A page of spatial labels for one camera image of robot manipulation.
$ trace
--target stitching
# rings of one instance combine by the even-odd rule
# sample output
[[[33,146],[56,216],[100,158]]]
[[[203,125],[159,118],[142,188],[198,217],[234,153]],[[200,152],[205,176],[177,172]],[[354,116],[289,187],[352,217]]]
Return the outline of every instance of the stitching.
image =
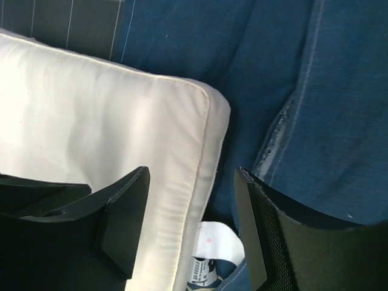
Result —
[[[54,51],[55,53],[57,53],[58,55],[61,54],[61,55],[71,56],[72,58],[78,58],[78,59],[82,59],[84,61],[90,61],[90,62],[94,62],[96,64],[101,64],[101,65],[104,65],[104,66],[106,66],[107,68],[110,68],[110,69],[122,70],[123,72],[126,72],[126,73],[131,73],[131,74],[140,75],[140,76],[146,76],[148,78],[153,78],[153,79],[164,79],[164,80],[169,80],[169,81],[173,81],[173,82],[177,82],[177,83],[181,83],[181,84],[186,84],[186,85],[188,85],[190,87],[198,89],[199,91],[202,92],[202,94],[206,98],[209,98],[208,91],[205,88],[201,87],[201,85],[199,85],[199,84],[202,84],[202,83],[200,83],[200,82],[197,83],[197,81],[195,81],[195,80],[189,80],[189,79],[173,77],[173,76],[155,75],[155,74],[151,74],[151,73],[146,73],[146,72],[143,72],[143,71],[139,71],[139,70],[133,69],[131,67],[120,65],[118,63],[112,63],[112,62],[109,62],[109,61],[106,61],[106,60],[103,60],[103,59],[93,58],[91,56],[80,55],[78,53],[74,53],[74,52],[71,52],[71,51],[68,51],[68,50],[62,50],[60,48],[49,47],[47,45],[41,44],[40,42],[35,42],[35,41],[31,41],[30,39],[25,39],[22,36],[8,35],[8,34],[3,34],[2,32],[0,32],[0,37],[10,38],[10,39],[12,39],[14,41],[24,42],[24,43],[27,43],[28,45],[34,45],[34,46],[40,47],[42,49],[51,50],[51,51]]]
[[[290,144],[290,141],[292,139],[293,133],[295,131],[295,126],[296,126],[296,122],[297,122],[298,117],[299,117],[299,113],[300,113],[300,110],[301,110],[302,102],[303,102],[304,97],[306,95],[306,88],[307,88],[307,84],[309,83],[311,68],[312,68],[313,63],[314,63],[316,44],[318,43],[318,35],[319,35],[319,30],[321,28],[321,20],[322,20],[323,9],[324,9],[325,3],[326,3],[326,0],[321,0],[321,5],[319,7],[318,18],[316,20],[316,27],[315,27],[315,31],[314,31],[313,46],[312,46],[312,49],[311,49],[309,65],[307,66],[306,74],[304,76],[304,81],[303,81],[303,86],[302,86],[302,91],[301,91],[301,97],[299,99],[299,103],[298,103],[298,106],[296,108],[295,117],[293,119],[291,130],[290,130],[290,135],[287,138],[287,142],[286,142],[285,146],[283,147],[283,150],[281,151],[279,160],[276,163],[276,166],[275,166],[275,168],[273,170],[273,173],[271,175],[271,180],[269,182],[269,186],[272,186],[272,182],[273,182],[273,179],[275,177],[276,171],[278,170],[279,164],[280,164],[280,162],[283,159],[284,153],[286,152],[286,150],[287,150],[287,148],[288,148],[288,146]]]
[[[136,3],[136,0],[133,1],[131,19],[129,21],[127,37],[125,38],[124,48],[122,49],[122,55],[121,55],[120,63],[122,63],[122,59],[124,59],[124,52],[125,52],[125,49],[127,48],[129,30],[131,29],[132,19],[133,19],[133,12],[135,11],[135,3]]]
[[[220,291],[223,291],[230,283],[232,283],[234,280],[237,279],[237,277],[240,275],[240,273],[245,269],[245,267],[247,266],[247,263],[244,264],[244,266],[241,268],[241,270],[237,273],[237,275],[230,281],[228,282],[224,287],[222,287],[222,289]]]
[[[117,9],[115,29],[113,31],[112,44],[110,46],[109,61],[112,60],[113,45],[115,43],[115,38],[116,38],[116,31],[117,31],[117,24],[119,22],[120,9],[121,9],[121,1],[119,1],[119,7]]]
[[[32,20],[31,20],[31,37],[32,37],[32,33],[34,31],[34,20],[35,20],[35,6],[36,6],[36,0],[34,0],[34,5],[32,7]]]
[[[287,125],[286,120],[287,120],[287,114],[288,114],[289,108],[290,107],[286,108],[281,112],[280,118],[276,123],[275,128],[273,129],[273,132],[270,136],[268,144],[261,152],[261,159],[258,165],[254,167],[256,168],[255,169],[256,175],[261,180],[264,180],[280,148],[280,143],[285,132],[284,129]]]
[[[139,176],[141,176],[144,171],[145,171],[146,167],[140,167],[137,169],[137,173],[132,177],[131,180],[129,180],[123,187],[121,187],[120,189],[118,189],[114,195],[112,195],[109,200],[108,200],[108,203],[113,201],[113,200],[116,200],[117,199],[117,195],[124,189],[124,188],[127,188],[128,185],[132,184],[137,178],[139,178]]]
[[[70,8],[69,27],[67,28],[67,38],[66,38],[66,49],[69,44],[70,26],[72,24],[72,16],[73,16],[73,6],[74,6],[74,0],[72,0],[72,7]]]
[[[138,71],[138,70],[132,69],[130,67],[124,67],[122,65],[112,64],[111,62],[104,61],[104,60],[101,60],[101,59],[96,59],[96,58],[92,58],[92,57],[89,57],[89,56],[79,55],[77,53],[73,53],[73,52],[66,51],[66,50],[61,50],[59,48],[56,49],[56,48],[53,48],[53,47],[49,47],[47,45],[41,44],[40,42],[31,42],[31,40],[26,40],[24,38],[15,37],[13,35],[7,35],[7,34],[1,34],[0,33],[0,36],[5,37],[5,38],[10,38],[10,39],[13,39],[13,40],[16,40],[16,41],[19,41],[19,42],[28,43],[29,45],[34,45],[34,46],[40,47],[42,49],[55,51],[59,55],[66,55],[66,56],[71,56],[73,58],[79,58],[79,59],[83,59],[83,60],[88,60],[90,62],[94,62],[94,63],[97,63],[97,64],[104,65],[107,68],[118,69],[118,70],[122,70],[123,72],[126,72],[126,73],[131,73],[131,74],[140,75],[140,76],[146,76],[148,78],[153,78],[153,79],[165,79],[165,80],[168,80],[168,81],[185,84],[185,85],[187,85],[189,87],[197,89],[197,90],[199,90],[202,93],[202,95],[205,97],[205,99],[207,101],[206,108],[204,109],[205,110],[205,115],[206,115],[206,120],[205,120],[205,123],[204,123],[204,133],[203,133],[202,138],[204,138],[204,135],[206,134],[207,121],[208,121],[208,118],[209,118],[209,110],[210,110],[210,106],[211,106],[210,105],[210,97],[209,97],[209,92],[204,87],[201,87],[199,84],[197,84],[196,81],[189,81],[188,79],[182,79],[182,78],[171,77],[171,76],[154,75],[154,74],[150,74],[150,73],[145,73],[145,72],[142,72],[142,71]],[[201,160],[203,158],[203,155],[202,155],[203,146],[204,145],[202,145],[202,150],[201,150],[201,153],[199,154],[199,160],[198,160],[197,166],[199,165],[199,163],[201,162]],[[194,192],[195,187],[196,187],[196,183],[193,185],[193,192]],[[191,202],[192,202],[192,196],[190,198],[190,201],[189,201],[189,204],[188,204],[188,208],[186,210],[184,227],[182,228],[182,230],[184,230],[185,227],[186,227],[187,213],[189,211]],[[177,271],[178,266],[179,266],[179,264],[181,262],[181,255],[182,255],[182,253],[181,253],[182,250],[181,249],[182,249],[183,236],[184,236],[184,232],[182,232],[181,236],[179,237],[181,245],[180,245],[179,253],[178,253],[178,256],[177,256],[177,259],[176,259],[175,271]],[[175,282],[176,282],[176,276],[172,280],[173,284],[175,284]]]
[[[175,264],[175,269],[174,269],[174,277],[173,277],[173,279],[171,281],[171,283],[173,284],[173,286],[172,286],[173,288],[177,284],[176,283],[177,273],[178,273],[179,266],[182,264],[182,259],[181,258],[182,258],[183,242],[185,240],[187,241],[187,238],[185,239],[185,233],[187,232],[187,229],[186,229],[187,219],[188,219],[188,216],[189,216],[190,206],[192,205],[193,200],[194,200],[194,192],[195,192],[195,190],[196,190],[196,188],[198,186],[199,165],[203,161],[203,156],[204,156],[204,148],[205,148],[205,142],[204,141],[205,141],[205,137],[206,137],[206,133],[207,133],[207,129],[208,129],[208,124],[209,124],[210,106],[211,106],[210,98],[209,98],[208,95],[206,95],[206,105],[203,108],[203,114],[204,114],[204,116],[206,118],[204,120],[203,133],[201,135],[202,136],[202,138],[201,138],[202,147],[201,147],[201,151],[199,153],[198,159],[196,159],[195,163],[193,164],[193,170],[195,171],[195,177],[194,177],[194,180],[193,180],[192,192],[191,192],[191,195],[190,195],[190,200],[188,201],[188,204],[187,204],[187,208],[185,210],[184,222],[183,222],[182,229],[181,229],[181,236],[180,236],[180,240],[179,240],[179,251],[178,251],[178,256],[176,258],[176,264]],[[211,194],[211,190],[210,190],[210,193],[207,195],[207,199],[209,199],[210,194]],[[203,217],[205,208],[206,208],[206,205],[202,209],[201,217]]]
[[[0,27],[2,28],[2,24],[3,24],[3,19],[4,19],[4,3],[5,3],[5,0],[2,0],[1,1],[1,25]]]

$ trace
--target seat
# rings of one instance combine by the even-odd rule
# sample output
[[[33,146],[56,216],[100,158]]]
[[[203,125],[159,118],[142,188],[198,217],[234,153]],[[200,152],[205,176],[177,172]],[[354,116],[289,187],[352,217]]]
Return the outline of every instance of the seat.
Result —
[[[140,167],[90,193],[87,185],[1,175],[0,290],[124,290],[149,181]]]
[[[229,123],[224,97],[0,30],[0,102],[2,174],[97,192],[149,168],[126,290],[183,290]]]
[[[364,226],[318,212],[235,173],[252,290],[385,290],[388,221]]]

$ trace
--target printed label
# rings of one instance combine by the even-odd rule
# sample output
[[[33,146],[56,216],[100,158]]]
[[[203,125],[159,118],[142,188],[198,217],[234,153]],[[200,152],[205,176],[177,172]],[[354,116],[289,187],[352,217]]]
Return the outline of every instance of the printed label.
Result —
[[[197,286],[206,287],[217,281],[217,272],[214,260],[193,258],[193,269],[188,282]]]

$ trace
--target white cushion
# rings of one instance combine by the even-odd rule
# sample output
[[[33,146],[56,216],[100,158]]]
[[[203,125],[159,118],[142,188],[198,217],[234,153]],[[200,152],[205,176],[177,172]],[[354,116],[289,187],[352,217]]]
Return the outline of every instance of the white cushion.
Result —
[[[0,173],[97,191],[138,166],[150,169],[127,290],[184,290],[229,114],[222,95],[200,82],[0,30]]]

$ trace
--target white label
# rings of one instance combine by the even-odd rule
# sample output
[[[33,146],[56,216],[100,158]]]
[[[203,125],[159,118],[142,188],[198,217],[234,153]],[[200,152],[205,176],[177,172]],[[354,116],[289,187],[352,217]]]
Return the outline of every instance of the white label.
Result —
[[[223,259],[238,266],[245,258],[243,242],[226,224],[203,221],[199,223],[193,257]]]
[[[192,258],[193,268],[187,280],[197,286],[206,287],[217,281],[217,272],[214,260]]]

